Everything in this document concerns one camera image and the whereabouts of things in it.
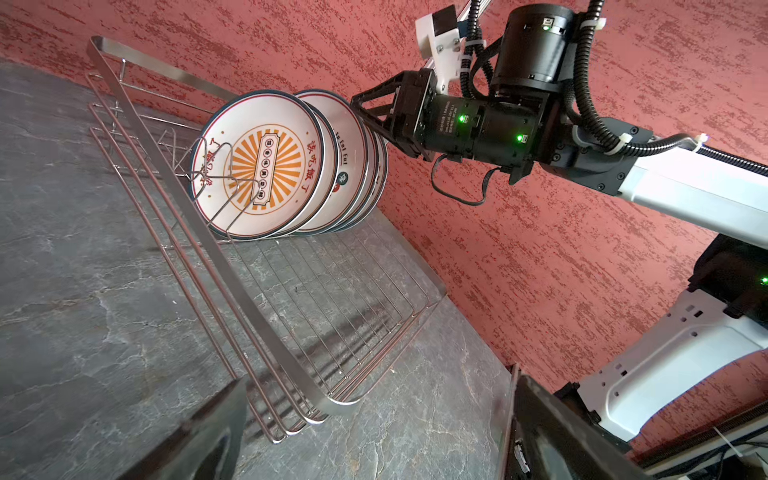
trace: wire rack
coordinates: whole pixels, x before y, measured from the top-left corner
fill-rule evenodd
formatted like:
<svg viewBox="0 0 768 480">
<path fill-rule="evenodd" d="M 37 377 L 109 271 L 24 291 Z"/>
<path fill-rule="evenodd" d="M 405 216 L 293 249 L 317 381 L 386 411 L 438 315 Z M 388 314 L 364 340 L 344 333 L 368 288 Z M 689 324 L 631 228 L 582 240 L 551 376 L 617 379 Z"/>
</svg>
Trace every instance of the wire rack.
<svg viewBox="0 0 768 480">
<path fill-rule="evenodd" d="M 187 192 L 189 182 L 210 179 L 190 169 L 200 128 L 134 106 L 127 91 L 212 110 L 126 77 L 129 69 L 161 74 L 180 85 L 179 97 L 193 87 L 220 104 L 236 95 L 106 38 L 93 37 L 88 55 L 98 70 L 86 75 L 97 98 L 88 105 L 91 135 L 224 368 L 252 381 L 260 434 L 279 443 L 350 412 L 445 296 L 442 281 L 382 222 L 315 237 L 215 236 Z"/>
</svg>

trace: plate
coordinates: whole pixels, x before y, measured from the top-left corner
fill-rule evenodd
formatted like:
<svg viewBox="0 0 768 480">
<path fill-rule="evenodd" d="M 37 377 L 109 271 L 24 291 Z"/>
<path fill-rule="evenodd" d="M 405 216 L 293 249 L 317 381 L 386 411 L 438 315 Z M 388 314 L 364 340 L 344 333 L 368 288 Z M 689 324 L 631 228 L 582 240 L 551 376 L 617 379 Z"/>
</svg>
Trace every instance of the plate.
<svg viewBox="0 0 768 480">
<path fill-rule="evenodd" d="M 384 187 L 386 186 L 386 178 L 389 173 L 389 152 L 386 150 L 386 140 L 379 134 L 373 134 L 376 139 L 376 148 L 379 151 L 379 169 L 376 171 L 376 179 L 374 180 L 372 194 L 368 201 L 362 206 L 359 213 L 355 215 L 351 220 L 336 228 L 337 232 L 347 230 L 359 224 L 376 208 L 377 203 L 384 194 Z"/>
<path fill-rule="evenodd" d="M 213 231 L 254 240 L 307 208 L 325 144 L 315 114 L 301 100 L 273 90 L 245 94 L 221 108 L 201 137 L 190 195 Z"/>
<path fill-rule="evenodd" d="M 310 221 L 294 235 L 312 235 L 338 225 L 362 195 L 362 182 L 368 167 L 369 152 L 362 124 L 349 104 L 339 95 L 324 90 L 305 90 L 298 98 L 317 107 L 331 123 L 341 151 L 341 164 L 328 200 Z"/>
<path fill-rule="evenodd" d="M 333 127 L 325 118 L 325 115 L 321 114 L 317 108 L 307 104 L 312 112 L 320 122 L 320 130 L 323 132 L 323 142 L 325 143 L 325 151 L 323 152 L 323 169 L 320 171 L 320 178 L 317 181 L 317 188 L 315 193 L 310 198 L 310 202 L 306 208 L 296 216 L 285 227 L 279 229 L 277 232 L 270 235 L 270 237 L 282 237 L 291 234 L 293 231 L 299 229 L 302 225 L 308 222 L 312 217 L 317 214 L 320 208 L 324 205 L 326 200 L 331 194 L 336 174 L 339 171 L 339 164 L 341 163 L 341 155 L 339 152 L 339 141 L 333 134 Z"/>
<path fill-rule="evenodd" d="M 338 224 L 333 228 L 335 230 L 336 228 L 340 227 L 341 225 L 349 222 L 351 219 L 357 216 L 361 212 L 361 209 L 363 205 L 368 201 L 368 199 L 373 194 L 373 184 L 374 180 L 376 180 L 376 173 L 379 169 L 379 148 L 376 145 L 376 141 L 373 140 L 373 132 L 371 132 L 371 129 L 368 128 L 366 125 L 363 125 L 363 130 L 366 134 L 366 146 L 368 148 L 368 166 L 366 168 L 365 175 L 362 179 L 362 185 L 360 186 L 360 190 L 362 191 L 362 194 L 357 197 L 357 200 L 355 200 L 355 203 L 352 205 L 352 208 L 349 209 L 349 212 L 347 212 L 344 217 L 342 217 L 341 220 L 339 220 Z"/>
</svg>

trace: metal dish rack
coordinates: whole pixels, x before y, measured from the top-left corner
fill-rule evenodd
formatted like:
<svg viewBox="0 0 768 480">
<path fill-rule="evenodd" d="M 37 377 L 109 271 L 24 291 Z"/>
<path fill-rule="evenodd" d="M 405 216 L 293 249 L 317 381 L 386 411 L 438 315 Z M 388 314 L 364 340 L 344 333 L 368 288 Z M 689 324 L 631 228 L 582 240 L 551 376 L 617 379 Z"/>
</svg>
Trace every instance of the metal dish rack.
<svg viewBox="0 0 768 480">
<path fill-rule="evenodd" d="M 317 237 L 215 237 L 187 193 L 188 182 L 207 179 L 189 167 L 200 128 L 138 113 L 127 91 L 212 112 L 125 78 L 141 68 L 221 104 L 236 95 L 106 38 L 93 37 L 88 55 L 98 70 L 86 77 L 97 98 L 88 105 L 91 135 L 224 368 L 252 381 L 250 411 L 263 436 L 277 444 L 350 412 L 422 328 L 445 285 L 396 232 L 370 220 Z M 118 60 L 115 71 L 107 58 Z"/>
</svg>

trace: zip tie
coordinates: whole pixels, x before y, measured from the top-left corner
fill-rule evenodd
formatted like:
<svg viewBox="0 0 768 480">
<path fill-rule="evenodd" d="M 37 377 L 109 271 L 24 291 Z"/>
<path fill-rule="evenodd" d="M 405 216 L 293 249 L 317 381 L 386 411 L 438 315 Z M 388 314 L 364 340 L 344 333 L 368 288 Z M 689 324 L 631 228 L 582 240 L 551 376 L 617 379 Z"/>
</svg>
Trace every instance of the zip tie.
<svg viewBox="0 0 768 480">
<path fill-rule="evenodd" d="M 696 153 L 699 151 L 702 145 L 704 145 L 704 142 L 709 140 L 709 136 L 707 134 L 698 134 L 696 137 L 694 137 L 694 140 L 696 141 L 696 148 L 692 150 L 692 152 Z"/>
<path fill-rule="evenodd" d="M 605 152 L 606 155 L 613 155 L 616 154 L 619 150 L 624 148 L 624 145 L 628 144 L 632 141 L 632 135 L 629 134 L 621 134 L 619 136 L 619 143 L 616 144 L 615 147 L 611 148 L 609 151 Z"/>
<path fill-rule="evenodd" d="M 594 20 L 584 20 L 581 23 L 581 26 L 579 27 L 579 30 L 581 30 L 584 27 L 594 27 L 595 30 L 602 30 L 605 28 L 605 17 L 595 18 Z"/>
<path fill-rule="evenodd" d="M 485 39 L 467 40 L 464 42 L 465 47 L 471 47 L 473 45 L 482 45 L 482 47 L 485 48 L 488 46 L 488 43 L 485 42 Z"/>
<path fill-rule="evenodd" d="M 720 433 L 720 430 L 718 430 L 717 427 L 712 427 L 712 428 L 715 429 L 715 432 L 717 432 L 717 434 L 720 435 L 720 437 L 723 439 L 723 441 L 728 444 L 730 449 L 733 450 L 736 453 L 736 455 L 738 455 L 739 457 L 743 457 L 744 456 L 744 454 L 742 452 L 739 452 L 739 450 L 736 447 L 733 446 L 733 443 L 728 442 L 728 439 L 725 438 L 725 435 Z"/>
</svg>

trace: red textured surface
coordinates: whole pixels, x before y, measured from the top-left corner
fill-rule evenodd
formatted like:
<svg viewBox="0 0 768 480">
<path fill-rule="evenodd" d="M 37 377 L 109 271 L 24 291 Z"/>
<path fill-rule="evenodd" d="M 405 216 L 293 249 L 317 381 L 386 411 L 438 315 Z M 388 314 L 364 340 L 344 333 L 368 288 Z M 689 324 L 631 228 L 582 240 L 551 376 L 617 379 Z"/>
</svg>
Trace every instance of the red textured surface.
<svg viewBox="0 0 768 480">
<path fill-rule="evenodd" d="M 523 3 L 495 0 L 482 19 L 486 37 L 498 37 L 508 12 Z M 418 67 L 413 21 L 443 6 L 3 0 L 0 52 L 82 83 L 87 38 L 104 35 L 233 91 L 321 87 L 349 97 Z M 609 0 L 604 16 L 608 28 L 598 34 L 591 69 L 602 114 L 660 134 L 706 131 L 714 147 L 768 158 L 763 0 Z M 159 78 L 134 81 L 170 88 Z M 637 340 L 684 288 L 714 237 L 537 167 L 514 187 L 498 175 L 484 206 L 465 207 L 432 191 L 428 164 L 390 152 L 382 211 L 445 279 L 498 356 L 521 363 L 549 389 Z M 486 169 L 446 164 L 439 183 L 472 197 Z M 765 399 L 767 373 L 763 354 L 726 367 L 654 417 L 634 447 L 645 451 Z"/>
</svg>

